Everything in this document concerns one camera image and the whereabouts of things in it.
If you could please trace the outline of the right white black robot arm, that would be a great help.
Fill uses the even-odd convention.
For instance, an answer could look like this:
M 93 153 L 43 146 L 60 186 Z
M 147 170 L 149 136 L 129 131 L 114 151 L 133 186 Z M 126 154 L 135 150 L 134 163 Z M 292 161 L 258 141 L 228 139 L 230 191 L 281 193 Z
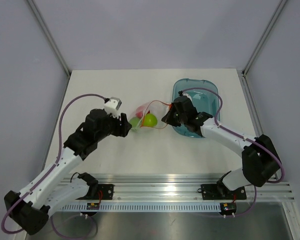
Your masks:
M 242 167 L 225 173 L 216 183 L 217 193 L 222 198 L 229 198 L 235 190 L 248 185 L 262 187 L 282 168 L 268 136 L 236 133 L 222 126 L 211 114 L 198 112 L 192 101 L 184 95 L 172 102 L 161 120 L 173 127 L 185 126 L 188 131 L 214 140 L 241 157 Z

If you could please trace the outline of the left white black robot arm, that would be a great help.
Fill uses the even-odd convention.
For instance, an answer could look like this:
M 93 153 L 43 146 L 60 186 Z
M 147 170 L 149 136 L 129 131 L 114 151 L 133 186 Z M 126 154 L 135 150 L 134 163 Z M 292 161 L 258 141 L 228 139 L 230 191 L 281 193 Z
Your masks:
M 104 109 L 93 109 L 85 121 L 64 142 L 54 163 L 18 192 L 4 196 L 6 217 L 14 220 L 29 235 L 38 233 L 49 218 L 67 203 L 80 198 L 101 197 L 99 182 L 87 172 L 56 190 L 61 180 L 95 151 L 98 143 L 112 135 L 126 137 L 132 125 L 125 113 L 115 117 Z

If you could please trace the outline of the smooth green apple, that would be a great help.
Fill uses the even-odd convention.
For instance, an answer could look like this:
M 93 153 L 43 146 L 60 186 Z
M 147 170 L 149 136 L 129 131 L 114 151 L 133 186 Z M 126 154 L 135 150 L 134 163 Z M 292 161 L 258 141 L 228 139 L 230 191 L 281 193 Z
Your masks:
M 147 113 L 143 119 L 143 127 L 155 127 L 158 124 L 157 117 L 152 113 Z

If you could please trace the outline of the ribbed green fruit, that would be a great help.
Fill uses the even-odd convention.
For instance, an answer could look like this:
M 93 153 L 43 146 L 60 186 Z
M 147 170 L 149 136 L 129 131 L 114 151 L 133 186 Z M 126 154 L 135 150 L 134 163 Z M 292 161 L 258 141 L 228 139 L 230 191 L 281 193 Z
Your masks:
M 131 130 L 136 131 L 141 126 L 141 119 L 138 117 L 133 117 L 129 120 L 129 123 L 131 124 Z

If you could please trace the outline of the clear orange zip top bag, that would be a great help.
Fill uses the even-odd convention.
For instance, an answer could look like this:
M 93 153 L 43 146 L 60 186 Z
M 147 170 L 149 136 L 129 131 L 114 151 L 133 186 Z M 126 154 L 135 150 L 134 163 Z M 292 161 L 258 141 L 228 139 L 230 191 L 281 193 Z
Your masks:
M 150 129 L 162 130 L 167 124 L 162 118 L 171 108 L 170 103 L 160 100 L 151 100 L 136 107 L 128 116 L 132 131 L 147 131 Z

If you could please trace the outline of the red fruit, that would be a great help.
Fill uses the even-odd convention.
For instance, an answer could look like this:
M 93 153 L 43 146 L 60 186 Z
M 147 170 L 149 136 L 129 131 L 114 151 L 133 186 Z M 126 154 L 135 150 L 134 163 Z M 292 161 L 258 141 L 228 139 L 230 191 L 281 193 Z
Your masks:
M 135 110 L 135 116 L 139 119 L 142 119 L 144 117 L 144 115 L 146 114 L 146 110 L 147 110 L 147 107 L 145 105 L 139 106 Z

